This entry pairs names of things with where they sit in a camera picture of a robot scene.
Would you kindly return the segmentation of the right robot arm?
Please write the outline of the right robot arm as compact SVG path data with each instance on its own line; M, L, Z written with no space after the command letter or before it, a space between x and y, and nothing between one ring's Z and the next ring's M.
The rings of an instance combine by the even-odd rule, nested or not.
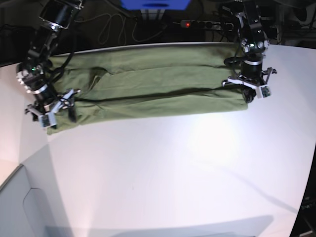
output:
M66 61L55 69L49 58L58 46L62 30L70 27L83 4L82 0L48 1L39 16L42 23L31 42L26 59L16 67L18 82L35 98L25 112L30 113L33 121L39 122L45 129L57 128L56 114L60 110L67 110L69 119L76 122L75 95L80 90L70 88L60 93L54 87L64 75L65 67L75 52L71 51Z

